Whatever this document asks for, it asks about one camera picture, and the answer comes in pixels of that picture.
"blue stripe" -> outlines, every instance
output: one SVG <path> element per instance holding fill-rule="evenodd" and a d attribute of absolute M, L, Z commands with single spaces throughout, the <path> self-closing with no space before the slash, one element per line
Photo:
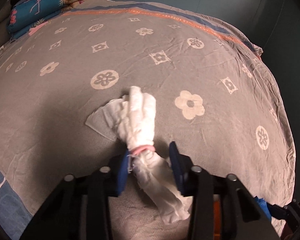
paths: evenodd
<path fill-rule="evenodd" d="M 186 13 L 182 13 L 182 12 L 176 12 L 173 10 L 169 10 L 169 9 L 165 9 L 165 8 L 161 8 L 161 7 L 157 7 L 151 4 L 147 4 L 147 3 L 130 3 L 130 4 L 122 4 L 122 5 L 114 5 L 114 6 L 96 6 L 93 8 L 85 8 L 85 9 L 72 9 L 71 11 L 86 11 L 86 10 L 110 10 L 110 9 L 127 9 L 127 8 L 133 8 L 133 7 L 137 7 L 137 8 L 141 8 L 141 9 L 145 9 L 145 10 L 149 10 L 149 11 L 156 11 L 156 12 L 162 12 L 162 13 L 169 13 L 169 14 L 174 14 L 174 15 L 178 15 L 178 16 L 182 16 L 186 19 L 192 20 L 194 22 L 197 22 L 201 25 L 207 26 L 209 28 L 211 28 L 212 30 L 216 31 L 216 32 L 220 32 L 223 34 L 227 34 L 227 35 L 231 35 L 231 33 L 229 31 L 227 31 L 226 29 L 222 28 L 222 27 L 218 27 L 213 25 L 212 23 L 197 17 L 197 16 L 193 16 L 193 15 L 188 15 Z M 243 40 L 241 38 L 239 38 L 252 52 L 255 52 L 255 48 L 253 47 L 253 44 L 249 41 L 249 40 Z"/>

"white flower print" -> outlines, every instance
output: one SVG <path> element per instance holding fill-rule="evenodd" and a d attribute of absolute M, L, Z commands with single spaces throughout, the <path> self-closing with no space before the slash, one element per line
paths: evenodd
<path fill-rule="evenodd" d="M 65 22 L 68 22 L 68 21 L 70 21 L 70 18 L 67 18 L 67 19 L 63 20 L 62 23 L 65 23 Z"/>
<path fill-rule="evenodd" d="M 149 55 L 153 59 L 153 61 L 156 65 L 159 65 L 160 63 L 163 63 L 163 62 L 171 61 L 171 59 L 168 58 L 168 56 L 165 54 L 164 51 L 152 53 Z"/>
<path fill-rule="evenodd" d="M 90 85 L 94 89 L 106 89 L 112 87 L 119 80 L 119 74 L 114 70 L 103 70 L 95 74 L 91 79 Z"/>
<path fill-rule="evenodd" d="M 220 46 L 224 45 L 224 43 L 222 41 L 220 41 L 220 40 L 213 40 L 213 41 L 215 41 L 216 43 L 218 43 Z"/>
<path fill-rule="evenodd" d="M 41 70 L 40 70 L 40 76 L 44 76 L 45 74 L 51 73 L 52 71 L 55 70 L 56 66 L 59 65 L 59 62 L 50 62 L 49 64 L 45 65 Z"/>
<path fill-rule="evenodd" d="M 27 50 L 27 52 L 28 52 L 29 50 L 33 49 L 34 46 L 35 46 L 35 44 L 33 44 L 33 45 Z"/>
<path fill-rule="evenodd" d="M 168 25 L 169 27 L 171 27 L 171 28 L 173 28 L 173 29 L 175 29 L 175 28 L 181 28 L 180 26 L 178 26 L 178 25 L 175 25 L 175 24 L 172 24 L 172 25 Z"/>
<path fill-rule="evenodd" d="M 56 42 L 56 43 L 53 43 L 53 44 L 50 46 L 50 49 L 49 49 L 49 50 L 52 50 L 52 49 L 57 48 L 57 47 L 60 47 L 60 46 L 61 46 L 61 41 L 62 41 L 62 40 L 60 40 L 60 41 L 58 41 L 58 42 Z"/>
<path fill-rule="evenodd" d="M 256 129 L 256 138 L 261 149 L 266 150 L 269 147 L 269 135 L 266 129 L 258 126 Z"/>
<path fill-rule="evenodd" d="M 180 92 L 180 96 L 174 100 L 174 103 L 176 107 L 182 109 L 183 116 L 188 120 L 194 119 L 196 115 L 203 115 L 205 111 L 202 98 L 186 90 Z"/>
<path fill-rule="evenodd" d="M 242 71 L 245 72 L 247 74 L 247 76 L 249 78 L 252 78 L 252 74 L 250 73 L 250 71 L 248 70 L 248 68 L 246 67 L 246 65 L 242 64 Z"/>
<path fill-rule="evenodd" d="M 144 36 L 146 34 L 152 34 L 153 29 L 140 28 L 140 29 L 136 30 L 136 33 L 139 33 L 139 35 Z"/>
<path fill-rule="evenodd" d="M 270 109 L 270 114 L 273 116 L 275 122 L 278 122 L 277 114 L 275 113 L 273 108 Z"/>
<path fill-rule="evenodd" d="M 12 67 L 12 65 L 13 65 L 13 62 L 12 63 L 10 63 L 9 64 L 9 66 L 7 66 L 7 68 L 6 68 L 6 72 Z"/>
<path fill-rule="evenodd" d="M 237 87 L 232 83 L 230 78 L 226 77 L 225 79 L 221 79 L 221 81 L 223 82 L 230 94 L 238 90 Z"/>
<path fill-rule="evenodd" d="M 21 50 L 22 50 L 22 46 L 15 51 L 14 55 L 18 54 Z"/>
<path fill-rule="evenodd" d="M 63 32 L 66 28 L 67 28 L 67 27 L 57 29 L 57 30 L 54 32 L 54 34 L 61 33 L 61 32 Z"/>
<path fill-rule="evenodd" d="M 92 53 L 95 53 L 99 50 L 103 50 L 103 49 L 108 49 L 108 45 L 107 45 L 107 42 L 103 42 L 103 43 L 99 43 L 97 45 L 94 45 L 94 46 L 91 46 L 92 47 Z"/>
<path fill-rule="evenodd" d="M 12 53 L 5 61 L 4 63 L 6 63 L 14 54 Z"/>
<path fill-rule="evenodd" d="M 195 49 L 202 49 L 204 47 L 203 42 L 198 40 L 197 38 L 189 38 L 189 39 L 187 39 L 187 42 L 188 42 L 189 46 L 191 46 Z"/>
<path fill-rule="evenodd" d="M 27 64 L 27 61 L 22 62 L 15 70 L 15 72 L 20 71 L 21 69 L 23 69 L 25 67 L 25 65 Z"/>
<path fill-rule="evenodd" d="M 95 25 L 92 25 L 92 26 L 88 29 L 88 31 L 89 31 L 89 32 L 94 32 L 94 31 L 99 30 L 99 29 L 102 28 L 102 27 L 103 27 L 103 24 L 95 24 Z"/>
<path fill-rule="evenodd" d="M 130 19 L 131 22 L 137 22 L 137 21 L 140 21 L 138 18 L 128 18 Z"/>

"white towel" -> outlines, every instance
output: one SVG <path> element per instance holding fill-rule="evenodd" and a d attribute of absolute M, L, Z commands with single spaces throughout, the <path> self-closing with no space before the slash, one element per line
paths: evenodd
<path fill-rule="evenodd" d="M 91 114 L 86 125 L 101 135 L 120 138 L 129 151 L 143 145 L 154 145 L 155 98 L 136 86 L 129 96 L 111 100 Z M 158 207 L 165 224 L 187 219 L 192 197 L 183 197 L 177 190 L 172 170 L 156 152 L 144 150 L 133 155 L 133 171 L 141 189 Z"/>

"orange object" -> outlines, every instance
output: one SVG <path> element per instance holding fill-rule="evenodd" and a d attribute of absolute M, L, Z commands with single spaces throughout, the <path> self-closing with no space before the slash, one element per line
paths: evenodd
<path fill-rule="evenodd" d="M 221 234 L 221 208 L 220 208 L 220 201 L 215 201 L 213 203 L 213 221 L 214 221 L 214 233 L 213 239 L 220 240 Z"/>

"gray bedsheet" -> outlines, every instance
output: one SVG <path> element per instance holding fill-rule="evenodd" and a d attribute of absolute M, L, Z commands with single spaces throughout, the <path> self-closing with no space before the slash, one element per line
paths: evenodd
<path fill-rule="evenodd" d="M 87 0 L 0 57 L 0 171 L 31 214 L 65 174 L 87 175 L 122 150 L 84 123 L 132 85 L 157 100 L 160 155 L 174 140 L 253 196 L 291 200 L 295 148 L 279 89 L 239 30 L 162 4 Z M 186 236 L 188 221 L 163 225 L 133 177 L 110 203 L 115 239 Z"/>

